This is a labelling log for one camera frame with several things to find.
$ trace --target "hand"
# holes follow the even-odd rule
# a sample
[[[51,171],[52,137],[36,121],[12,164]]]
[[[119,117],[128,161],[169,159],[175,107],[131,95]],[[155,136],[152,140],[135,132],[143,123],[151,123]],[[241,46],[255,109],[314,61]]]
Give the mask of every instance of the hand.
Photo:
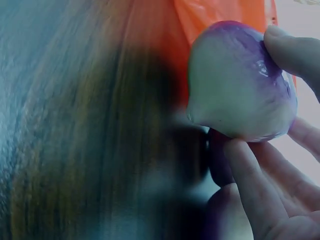
[[[320,41],[288,36],[273,26],[264,43],[273,60],[303,78],[319,100]],[[319,129],[298,118],[288,135],[320,162]],[[320,187],[268,142],[232,140],[225,155],[255,240],[320,240]]]

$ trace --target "orange plastic bag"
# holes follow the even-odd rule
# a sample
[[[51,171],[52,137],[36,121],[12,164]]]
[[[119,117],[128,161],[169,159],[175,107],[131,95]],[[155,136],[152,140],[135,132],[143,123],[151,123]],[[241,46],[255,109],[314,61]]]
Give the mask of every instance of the orange plastic bag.
[[[268,25],[278,25],[275,0],[174,0],[174,4],[190,45],[218,21],[238,21],[261,33]]]

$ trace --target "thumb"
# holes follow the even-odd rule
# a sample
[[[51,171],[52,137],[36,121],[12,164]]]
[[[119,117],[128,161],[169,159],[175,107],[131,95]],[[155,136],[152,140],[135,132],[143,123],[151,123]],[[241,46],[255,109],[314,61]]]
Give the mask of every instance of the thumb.
[[[264,34],[264,44],[281,69],[303,78],[320,96],[320,40],[293,37],[273,25]]]

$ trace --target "fingernail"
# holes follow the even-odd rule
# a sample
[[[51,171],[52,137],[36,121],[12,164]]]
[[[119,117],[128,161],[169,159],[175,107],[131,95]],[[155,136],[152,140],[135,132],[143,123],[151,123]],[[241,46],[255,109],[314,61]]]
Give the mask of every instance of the fingernail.
[[[281,28],[279,28],[276,25],[268,26],[266,31],[267,31],[267,33],[269,33],[270,35],[272,35],[274,37],[281,37],[281,36],[288,35],[284,30],[282,30]]]

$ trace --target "finger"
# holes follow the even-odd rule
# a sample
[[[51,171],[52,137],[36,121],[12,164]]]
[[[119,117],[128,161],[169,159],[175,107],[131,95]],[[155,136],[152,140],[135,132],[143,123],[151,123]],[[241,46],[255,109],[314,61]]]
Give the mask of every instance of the finger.
[[[297,144],[307,149],[320,162],[320,129],[297,117],[288,135]]]
[[[246,142],[232,140],[225,146],[225,156],[229,160],[253,234],[260,239],[280,219],[288,218],[288,214]]]
[[[264,44],[281,69],[303,78],[319,96],[320,40],[293,37],[277,26],[269,26],[264,34]]]
[[[320,210],[320,188],[293,166],[270,143],[253,143],[250,147],[260,166],[294,200],[309,210]]]

